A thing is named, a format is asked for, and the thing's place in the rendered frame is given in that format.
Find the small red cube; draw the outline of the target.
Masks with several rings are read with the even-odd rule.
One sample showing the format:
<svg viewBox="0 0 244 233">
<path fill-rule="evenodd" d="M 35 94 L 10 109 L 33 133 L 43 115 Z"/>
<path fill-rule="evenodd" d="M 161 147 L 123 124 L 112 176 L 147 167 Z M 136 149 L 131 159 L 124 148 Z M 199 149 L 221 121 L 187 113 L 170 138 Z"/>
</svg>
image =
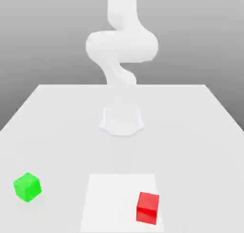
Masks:
<svg viewBox="0 0 244 233">
<path fill-rule="evenodd" d="M 160 196 L 140 192 L 136 206 L 136 221 L 156 225 Z"/>
</svg>

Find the small green cube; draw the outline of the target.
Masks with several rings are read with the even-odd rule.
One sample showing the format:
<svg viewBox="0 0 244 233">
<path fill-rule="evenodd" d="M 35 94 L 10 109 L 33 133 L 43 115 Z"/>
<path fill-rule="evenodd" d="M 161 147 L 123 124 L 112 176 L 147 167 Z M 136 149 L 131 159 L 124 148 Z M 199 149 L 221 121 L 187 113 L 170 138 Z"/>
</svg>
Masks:
<svg viewBox="0 0 244 233">
<path fill-rule="evenodd" d="M 16 195 L 25 202 L 30 202 L 41 192 L 39 178 L 27 172 L 13 182 Z"/>
</svg>

